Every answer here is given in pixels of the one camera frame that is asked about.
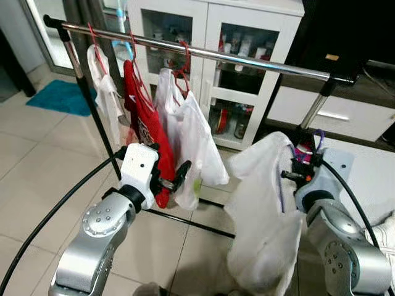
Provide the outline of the metal clothes rack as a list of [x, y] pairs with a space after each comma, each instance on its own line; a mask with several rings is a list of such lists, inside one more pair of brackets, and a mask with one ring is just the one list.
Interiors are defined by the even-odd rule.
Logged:
[[74, 48], [73, 42], [71, 40], [70, 32], [78, 32], [79, 34], [85, 34], [87, 36], [95, 36], [97, 38], [103, 39], [113, 39], [118, 41], [127, 41], [132, 43], [132, 45], [140, 45], [143, 47], [158, 48], [160, 50], [177, 52], [180, 54], [186, 54], [186, 56], [195, 57], [205, 57], [206, 59], [231, 63], [235, 65], [242, 65], [243, 67], [256, 68], [257, 70], [265, 70], [268, 72], [277, 72], [284, 75], [297, 75], [303, 77], [310, 77], [320, 81], [324, 81], [322, 89], [319, 90], [319, 95], [314, 99], [313, 104], [310, 107], [307, 115], [305, 115], [304, 120], [299, 125], [296, 133], [299, 135], [298, 141], [301, 141], [308, 135], [309, 124], [314, 120], [314, 117], [319, 110], [322, 109], [325, 101], [327, 101], [328, 96], [339, 85], [352, 86], [355, 84], [356, 79], [350, 77], [343, 77], [338, 75], [333, 75], [327, 72], [321, 72], [318, 70], [311, 70], [310, 68], [300, 68], [293, 67], [292, 65], [286, 65], [283, 63], [262, 61], [259, 59], [252, 59], [252, 57], [241, 57], [239, 55], [225, 54], [217, 51], [210, 51], [206, 49], [201, 49], [199, 47], [186, 47], [186, 45], [177, 45], [169, 41], [159, 41], [157, 39], [151, 39], [143, 36], [135, 36], [131, 33], [114, 32], [114, 31], [104, 31], [101, 29], [90, 29], [85, 26], [76, 25], [76, 23], [68, 23], [65, 20], [59, 20], [56, 18], [51, 18], [48, 15], [43, 17], [43, 23], [48, 28], [54, 28], [59, 32], [60, 39], [63, 42], [65, 48], [67, 48], [67, 53], [73, 69], [77, 78], [77, 85], [81, 88], [81, 93], [85, 99], [90, 111], [91, 118], [93, 119], [96, 129], [101, 135], [102, 144], [104, 145], [108, 155], [113, 156], [113, 150], [110, 146], [110, 142], [107, 137], [107, 133], [104, 130], [104, 126], [101, 122], [101, 117], [99, 116], [95, 99], [90, 94], [88, 90], [88, 81], [85, 78], [85, 74], [82, 72], [81, 63], [77, 59], [77, 50]]

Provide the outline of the red plastic hanger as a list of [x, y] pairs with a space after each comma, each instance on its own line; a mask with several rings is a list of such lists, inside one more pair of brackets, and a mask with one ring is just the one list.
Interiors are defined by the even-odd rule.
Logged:
[[99, 54], [99, 51], [101, 50], [101, 47], [99, 47], [99, 44], [97, 43], [96, 40], [96, 34], [95, 31], [93, 30], [93, 26], [91, 25], [90, 22], [88, 22], [88, 31], [90, 33], [91, 37], [91, 45], [93, 45], [94, 48], [94, 57], [96, 58], [96, 62], [99, 64], [99, 69], [102, 70], [102, 74], [104, 75], [109, 75], [107, 68], [104, 66], [104, 62], [102, 61], [102, 56]]
[[135, 35], [131, 30], [128, 31], [128, 35], [130, 37], [130, 48], [132, 51], [130, 61], [133, 63], [133, 77], [135, 77], [136, 84], [138, 85], [138, 88], [140, 89], [140, 93], [142, 98], [144, 98], [147, 103], [153, 108], [154, 104], [149, 92], [149, 88], [147, 87], [146, 82], [142, 79], [142, 76], [140, 74], [140, 70], [138, 67], [138, 64], [136, 64], [136, 57], [138, 56], [136, 54], [136, 40], [135, 40]]
[[173, 70], [173, 76], [174, 78], [180, 78], [184, 81], [185, 83], [185, 87], [182, 88], [178, 83], [176, 83], [176, 88], [178, 88], [178, 90], [180, 90], [181, 95], [183, 96], [184, 99], [186, 99], [186, 97], [189, 94], [190, 91], [190, 78], [189, 78], [189, 71], [190, 71], [190, 61], [191, 61], [191, 57], [190, 57], [190, 51], [189, 51], [189, 44], [183, 40], [180, 40], [178, 43], [180, 43], [181, 46], [184, 47], [184, 51], [185, 51], [185, 62], [183, 63], [183, 65], [178, 68], [178, 70]]

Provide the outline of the dark grey curtain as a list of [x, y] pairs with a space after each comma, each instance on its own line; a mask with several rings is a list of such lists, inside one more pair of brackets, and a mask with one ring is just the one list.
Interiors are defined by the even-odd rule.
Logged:
[[[90, 23], [93, 28], [107, 31], [119, 31], [116, 17], [111, 17], [104, 8], [104, 0], [61, 0], [65, 12], [65, 19], [77, 25]], [[72, 41], [76, 48], [86, 50], [91, 44], [90, 37], [71, 33]], [[109, 39], [98, 40], [102, 50], [107, 53], [112, 49]]]

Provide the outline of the small white shirt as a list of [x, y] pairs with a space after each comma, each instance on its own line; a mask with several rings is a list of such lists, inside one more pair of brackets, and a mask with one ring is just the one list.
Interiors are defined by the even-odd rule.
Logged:
[[110, 62], [102, 50], [99, 54], [102, 56], [104, 66], [107, 68], [109, 75], [102, 74], [98, 62], [94, 57], [93, 45], [88, 47], [86, 56], [88, 61], [86, 64], [90, 70], [91, 81], [93, 81], [96, 90], [95, 102], [99, 108], [99, 113], [107, 119], [109, 139], [116, 146], [126, 143], [129, 133], [129, 118], [122, 107], [122, 97], [119, 95], [115, 82], [110, 76]]

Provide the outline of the white drawer unit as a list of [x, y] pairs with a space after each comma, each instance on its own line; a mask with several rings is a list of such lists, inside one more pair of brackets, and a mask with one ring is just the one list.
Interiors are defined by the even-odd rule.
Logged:
[[[282, 86], [267, 118], [298, 125], [317, 96], [318, 93], [313, 91]], [[330, 96], [310, 127], [361, 140], [377, 141], [392, 126], [394, 116], [393, 108]]]

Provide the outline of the purple plastic hanger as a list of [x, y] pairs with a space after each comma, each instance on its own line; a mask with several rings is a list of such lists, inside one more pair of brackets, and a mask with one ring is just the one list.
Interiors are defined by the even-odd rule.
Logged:
[[[294, 138], [296, 139], [294, 147], [299, 150], [307, 152], [308, 150], [316, 149], [318, 146], [321, 146], [322, 150], [325, 141], [325, 131], [322, 129], [316, 129], [312, 133], [308, 133], [306, 129], [297, 128], [294, 133]], [[297, 191], [304, 186], [296, 186], [296, 189], [294, 190], [294, 198], [296, 198], [296, 205], [299, 211], [307, 213], [314, 201], [308, 201], [308, 205], [305, 206], [304, 201], [298, 198]]]

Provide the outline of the teal floor mat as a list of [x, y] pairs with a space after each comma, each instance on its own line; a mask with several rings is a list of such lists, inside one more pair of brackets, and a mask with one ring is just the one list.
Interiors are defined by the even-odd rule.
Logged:
[[91, 116], [90, 107], [82, 94], [79, 83], [51, 81], [32, 96], [25, 105], [69, 115]]

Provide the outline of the black television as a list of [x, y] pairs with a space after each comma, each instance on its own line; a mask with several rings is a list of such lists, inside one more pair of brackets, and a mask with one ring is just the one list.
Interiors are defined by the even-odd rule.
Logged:
[[296, 0], [304, 6], [286, 64], [328, 73], [350, 86], [368, 70], [395, 75], [393, 2]]

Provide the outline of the thin white shirt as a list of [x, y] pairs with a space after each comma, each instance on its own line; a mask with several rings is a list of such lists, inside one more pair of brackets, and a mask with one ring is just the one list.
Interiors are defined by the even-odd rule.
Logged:
[[227, 167], [239, 185], [225, 205], [235, 228], [229, 274], [255, 296], [285, 296], [294, 274], [304, 214], [294, 203], [293, 143], [274, 132], [231, 156]]

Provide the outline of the cream stitched trousers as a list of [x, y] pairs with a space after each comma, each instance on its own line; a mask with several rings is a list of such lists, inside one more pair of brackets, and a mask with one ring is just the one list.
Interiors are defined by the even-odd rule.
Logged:
[[387, 217], [381, 224], [372, 226], [379, 251], [389, 260], [391, 267], [395, 265], [395, 220]]

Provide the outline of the white glass door cabinet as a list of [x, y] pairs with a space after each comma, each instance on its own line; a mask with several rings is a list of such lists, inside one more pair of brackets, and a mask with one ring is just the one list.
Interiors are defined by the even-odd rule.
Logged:
[[[296, 0], [129, 0], [127, 14], [139, 36], [284, 63], [304, 6]], [[161, 68], [178, 70], [185, 62], [183, 54], [163, 49], [141, 47], [139, 53], [150, 87], [157, 86]], [[250, 146], [280, 74], [192, 57], [188, 75], [215, 143]]]

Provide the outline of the red printed shirt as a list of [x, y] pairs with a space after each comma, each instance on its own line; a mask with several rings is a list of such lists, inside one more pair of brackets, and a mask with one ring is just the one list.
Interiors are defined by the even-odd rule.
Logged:
[[131, 128], [142, 144], [147, 146], [158, 144], [160, 158], [157, 168], [160, 170], [161, 177], [171, 181], [175, 177], [175, 160], [172, 148], [166, 130], [160, 122], [160, 115], [154, 107], [144, 83], [135, 72], [133, 61], [124, 61], [123, 76], [126, 87], [124, 106], [130, 113]]

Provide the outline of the white shirt with green tag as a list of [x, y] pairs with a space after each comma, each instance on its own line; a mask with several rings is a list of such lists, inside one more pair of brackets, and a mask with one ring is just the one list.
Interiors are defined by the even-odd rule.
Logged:
[[169, 68], [160, 70], [154, 105], [172, 147], [175, 166], [191, 163], [185, 181], [174, 193], [175, 202], [181, 208], [194, 210], [201, 185], [226, 185], [230, 179], [227, 169], [194, 93], [187, 91], [183, 95]]

